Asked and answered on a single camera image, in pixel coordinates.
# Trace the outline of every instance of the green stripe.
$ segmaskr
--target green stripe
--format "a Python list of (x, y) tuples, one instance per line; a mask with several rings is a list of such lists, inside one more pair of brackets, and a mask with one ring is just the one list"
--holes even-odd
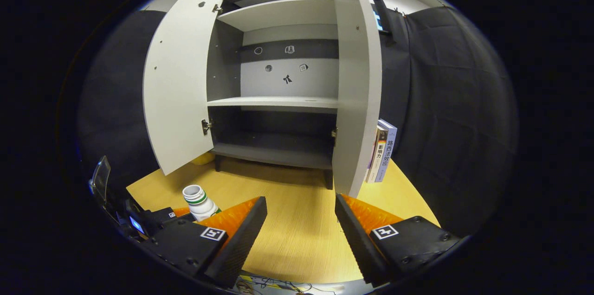
[(200, 200), (198, 200), (198, 201), (188, 201), (187, 199), (184, 199), (184, 200), (186, 200), (186, 202), (188, 202), (188, 203), (189, 203), (189, 204), (191, 204), (191, 205), (197, 205), (197, 204), (199, 204), (200, 202), (202, 202), (202, 201), (206, 200), (206, 193), (205, 193), (205, 194), (204, 194), (204, 196), (202, 196), (202, 198), (201, 198)]

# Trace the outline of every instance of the black curtain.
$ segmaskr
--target black curtain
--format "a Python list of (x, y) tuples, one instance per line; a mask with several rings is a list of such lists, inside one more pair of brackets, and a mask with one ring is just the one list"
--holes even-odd
[(110, 35), (85, 79), (77, 114), (83, 169), (91, 176), (106, 155), (108, 188), (125, 187), (157, 170), (142, 108), (142, 76), (150, 41), (165, 12), (135, 12)]
[(399, 27), (396, 44), (382, 40), (380, 117), (399, 128), (392, 159), (444, 229), (473, 234), (495, 210), (516, 153), (511, 80), (454, 8), (389, 15)]

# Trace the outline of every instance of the cabinet leg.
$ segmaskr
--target cabinet leg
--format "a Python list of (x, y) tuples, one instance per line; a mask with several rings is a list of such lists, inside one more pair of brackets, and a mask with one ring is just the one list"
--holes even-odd
[(332, 189), (334, 187), (333, 177), (332, 170), (324, 170), (324, 180), (327, 189)]
[(215, 155), (214, 156), (214, 170), (216, 172), (220, 172), (221, 171), (221, 159), (222, 158), (223, 157), (222, 156), (219, 156), (219, 155)]

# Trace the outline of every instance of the door hinge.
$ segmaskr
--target door hinge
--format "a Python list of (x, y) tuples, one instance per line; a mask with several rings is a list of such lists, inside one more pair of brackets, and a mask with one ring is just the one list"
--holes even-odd
[(213, 12), (217, 12), (217, 14), (218, 14), (221, 11), (223, 11), (223, 8), (222, 7), (219, 7), (218, 4), (215, 4), (214, 7), (213, 7)]
[(338, 135), (338, 128), (334, 128), (330, 135), (335, 139), (335, 147), (336, 147), (336, 135)]
[(208, 134), (208, 130), (213, 127), (213, 121), (210, 120), (210, 123), (206, 122), (206, 120), (202, 120), (202, 133), (205, 135)]

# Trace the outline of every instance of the gray shelf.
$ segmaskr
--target gray shelf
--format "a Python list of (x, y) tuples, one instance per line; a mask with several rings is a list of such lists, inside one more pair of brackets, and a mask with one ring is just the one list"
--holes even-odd
[(332, 169), (333, 141), (307, 135), (236, 132), (214, 143), (221, 156), (284, 166)]

